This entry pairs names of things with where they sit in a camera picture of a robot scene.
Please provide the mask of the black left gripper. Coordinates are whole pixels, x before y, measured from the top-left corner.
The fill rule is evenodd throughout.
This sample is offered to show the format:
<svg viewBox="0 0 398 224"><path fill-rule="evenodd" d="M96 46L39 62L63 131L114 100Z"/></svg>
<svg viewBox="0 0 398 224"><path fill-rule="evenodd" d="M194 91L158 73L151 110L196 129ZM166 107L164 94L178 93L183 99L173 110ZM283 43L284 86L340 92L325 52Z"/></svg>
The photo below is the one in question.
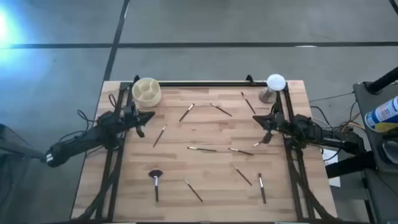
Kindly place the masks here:
<svg viewBox="0 0 398 224"><path fill-rule="evenodd" d="M137 115L135 105L127 105L123 108L124 121L128 126L145 126L155 115L154 111L139 111Z"/></svg>

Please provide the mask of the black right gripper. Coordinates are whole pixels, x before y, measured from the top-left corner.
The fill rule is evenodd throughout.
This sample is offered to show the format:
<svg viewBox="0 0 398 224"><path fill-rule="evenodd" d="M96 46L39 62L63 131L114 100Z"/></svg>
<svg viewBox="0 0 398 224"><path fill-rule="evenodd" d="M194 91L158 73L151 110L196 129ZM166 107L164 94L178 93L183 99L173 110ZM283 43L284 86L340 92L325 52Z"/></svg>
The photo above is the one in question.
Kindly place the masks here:
<svg viewBox="0 0 398 224"><path fill-rule="evenodd" d="M274 131L278 131L278 130L284 128L285 116L280 113L273 114L272 118L269 114L254 115L252 118L258 124L260 124L264 130L272 129Z"/></svg>

